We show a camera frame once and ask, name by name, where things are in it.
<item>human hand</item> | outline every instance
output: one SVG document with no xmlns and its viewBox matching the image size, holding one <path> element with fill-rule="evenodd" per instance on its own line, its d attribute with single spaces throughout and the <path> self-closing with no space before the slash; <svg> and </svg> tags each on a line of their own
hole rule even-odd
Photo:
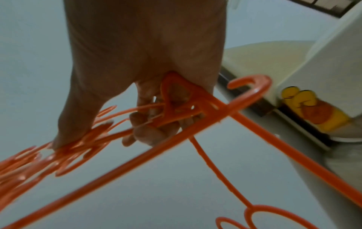
<svg viewBox="0 0 362 229">
<path fill-rule="evenodd" d="M 170 71 L 213 92 L 225 41 L 225 0 L 64 0 L 64 5 L 74 65 L 54 149 L 80 139 L 102 106 L 132 83 L 137 106 L 161 100 L 160 84 Z M 183 88 L 171 91 L 173 102 L 187 100 Z M 123 145 L 139 140 L 153 146 L 175 135 L 178 122 L 142 125 L 159 112 L 132 113 L 135 128 Z"/>
</svg>

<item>yellow cartoon character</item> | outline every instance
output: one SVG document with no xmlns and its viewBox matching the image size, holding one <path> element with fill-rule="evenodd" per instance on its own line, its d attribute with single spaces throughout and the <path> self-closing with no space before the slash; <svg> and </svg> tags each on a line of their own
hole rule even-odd
<svg viewBox="0 0 362 229">
<path fill-rule="evenodd" d="M 343 111 L 320 100 L 313 91 L 288 87 L 282 91 L 282 98 L 292 111 L 316 125 L 321 132 L 328 133 L 350 121 Z"/>
</svg>

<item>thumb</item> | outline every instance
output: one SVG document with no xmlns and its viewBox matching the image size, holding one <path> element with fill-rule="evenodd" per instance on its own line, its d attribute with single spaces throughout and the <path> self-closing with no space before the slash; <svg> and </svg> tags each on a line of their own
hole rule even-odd
<svg viewBox="0 0 362 229">
<path fill-rule="evenodd" d="M 82 86 L 73 70 L 71 87 L 58 120 L 58 134 L 52 148 L 58 149 L 82 138 L 92 128 L 106 101 Z"/>
</svg>

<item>orange plastic clothes hanger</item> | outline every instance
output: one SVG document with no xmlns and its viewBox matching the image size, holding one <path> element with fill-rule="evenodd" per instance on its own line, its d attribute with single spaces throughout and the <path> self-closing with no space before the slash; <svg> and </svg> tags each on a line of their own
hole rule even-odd
<svg viewBox="0 0 362 229">
<path fill-rule="evenodd" d="M 168 88 L 171 86 L 171 84 L 174 83 L 184 86 L 190 91 L 191 94 L 189 101 L 179 107 L 172 106 L 170 98 L 167 94 Z M 225 104 L 220 100 L 216 99 L 214 96 L 207 93 L 201 87 L 196 86 L 188 82 L 178 74 L 171 72 L 164 78 L 161 84 L 161 94 L 164 100 L 163 103 L 155 103 L 138 108 L 132 108 L 108 116 L 105 115 L 114 110 L 116 106 L 109 107 L 99 112 L 94 122 L 94 125 L 126 113 L 154 107 L 163 107 L 163 113 L 157 117 L 154 117 L 148 123 L 149 125 L 153 125 L 156 127 L 184 118 L 188 118 L 193 115 L 198 115 L 200 113 L 203 113 L 205 117 L 200 121 L 196 122 L 195 124 L 184 129 L 180 133 L 176 134 L 175 136 L 156 145 L 155 147 L 120 165 L 119 167 L 104 174 L 103 176 L 44 206 L 43 208 L 9 224 L 8 226 L 3 227 L 2 229 L 23 228 L 43 217 L 46 217 L 47 215 L 59 210 L 60 208 L 125 175 L 126 173 L 139 167 L 140 165 L 145 164 L 156 156 L 161 155 L 166 150 L 175 147 L 176 145 L 182 143 L 187 139 L 190 140 L 199 155 L 205 160 L 208 167 L 225 184 L 229 191 L 231 191 L 247 207 L 244 211 L 244 217 L 248 227 L 243 226 L 232 219 L 226 217 L 218 217 L 216 219 L 216 225 L 218 229 L 222 229 L 221 223 L 223 222 L 232 224 L 240 229 L 257 229 L 252 221 L 252 215 L 256 212 L 269 212 L 277 214 L 285 218 L 291 219 L 307 229 L 317 229 L 317 227 L 310 222 L 291 212 L 272 206 L 253 205 L 217 169 L 215 164 L 210 160 L 210 158 L 206 155 L 201 146 L 198 144 L 198 142 L 194 138 L 194 135 L 203 131 L 209 126 L 221 121 L 227 116 L 232 117 L 240 124 L 253 131 L 255 134 L 263 138 L 266 142 L 272 144 L 281 152 L 285 153 L 287 156 L 301 164 L 307 170 L 320 177 L 326 183 L 328 183 L 339 192 L 341 192 L 343 195 L 355 202 L 357 205 L 362 207 L 362 194 L 359 191 L 357 191 L 324 167 L 315 163 L 313 160 L 309 159 L 301 152 L 281 141 L 276 136 L 264 130 L 262 127 L 238 112 L 239 110 L 246 108 L 257 100 L 261 99 L 263 94 L 266 93 L 271 86 L 272 81 L 268 76 L 265 75 L 252 75 L 231 81 L 228 84 L 228 88 L 234 89 L 247 84 L 252 84 L 252 89 L 238 96 L 229 104 Z M 41 159 L 40 151 L 42 149 L 48 148 L 51 145 L 51 142 L 39 147 L 30 147 L 0 162 L 0 211 L 2 211 L 6 206 L 11 204 L 23 193 L 38 184 L 46 176 L 52 173 L 55 173 L 55 176 L 65 175 L 87 162 L 102 149 L 104 149 L 111 141 L 130 135 L 133 131 L 132 128 L 115 134 L 108 134 L 111 129 L 117 127 L 119 124 L 123 123 L 126 120 L 128 119 L 124 119 L 116 124 L 113 124 L 113 122 L 106 122 L 100 124 L 94 127 L 80 141 L 65 146 L 44 159 Z M 80 161 L 70 166 L 70 164 L 74 160 L 81 156 L 82 159 Z M 29 180 L 32 176 L 39 172 L 41 172 L 39 175 Z"/>
</svg>

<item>skin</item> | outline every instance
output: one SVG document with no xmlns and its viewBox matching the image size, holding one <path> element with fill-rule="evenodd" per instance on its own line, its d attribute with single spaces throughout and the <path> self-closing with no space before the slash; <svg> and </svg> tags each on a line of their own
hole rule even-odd
<svg viewBox="0 0 362 229">
<path fill-rule="evenodd" d="M 64 0 L 73 70 L 53 148 L 79 140 L 102 106 L 132 83 L 137 106 L 160 101 L 160 83 L 176 71 L 212 93 L 225 41 L 225 0 Z M 175 85 L 175 103 L 187 100 Z M 160 128 L 142 125 L 160 110 L 130 115 L 135 141 L 154 146 L 194 120 Z"/>
</svg>

